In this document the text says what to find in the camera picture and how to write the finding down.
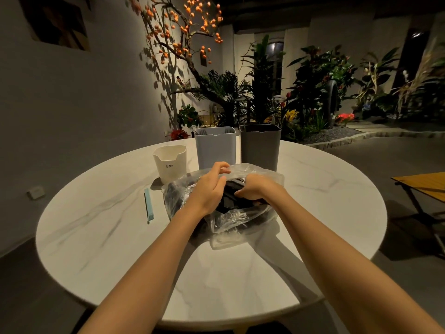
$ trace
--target electrical outlet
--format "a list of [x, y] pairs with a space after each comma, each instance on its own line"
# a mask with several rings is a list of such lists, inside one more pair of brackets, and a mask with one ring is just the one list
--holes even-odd
[[45, 190], [43, 189], [43, 186], [34, 186], [31, 187], [26, 194], [31, 200], [37, 200], [45, 195]]

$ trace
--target person's left arm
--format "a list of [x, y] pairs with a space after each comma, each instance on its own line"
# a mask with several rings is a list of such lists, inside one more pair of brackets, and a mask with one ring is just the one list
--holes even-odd
[[79, 334], [151, 333], [168, 302], [184, 248], [199, 220], [223, 196], [226, 162], [216, 162], [198, 180], [186, 204], [97, 307]]

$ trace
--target forearm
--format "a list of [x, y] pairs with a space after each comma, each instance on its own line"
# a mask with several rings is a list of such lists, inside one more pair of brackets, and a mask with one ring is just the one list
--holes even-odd
[[351, 332], [443, 333], [394, 281], [295, 202], [281, 186], [264, 191], [326, 298]]
[[131, 266], [81, 334], [151, 333], [162, 316], [184, 248], [199, 217], [186, 207]]

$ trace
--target stone curb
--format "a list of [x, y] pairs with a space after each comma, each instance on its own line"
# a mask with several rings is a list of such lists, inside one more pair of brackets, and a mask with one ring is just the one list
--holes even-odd
[[321, 143], [306, 144], [307, 146], [324, 150], [340, 145], [351, 144], [355, 141], [373, 137], [419, 137], [419, 138], [445, 138], [445, 131], [376, 131], [363, 132], [351, 137], [334, 139], [332, 141], [323, 141]]

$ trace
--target hand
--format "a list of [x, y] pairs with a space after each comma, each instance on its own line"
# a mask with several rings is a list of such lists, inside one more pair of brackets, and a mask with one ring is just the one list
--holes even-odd
[[246, 185], [235, 192], [235, 196], [249, 200], [265, 198], [264, 192], [278, 185], [272, 179], [260, 174], [248, 174]]
[[199, 219], [212, 213], [221, 201], [226, 177], [219, 177], [219, 174], [230, 173], [229, 166], [226, 162], [215, 162], [213, 168], [198, 180], [187, 199], [184, 207], [196, 212]]

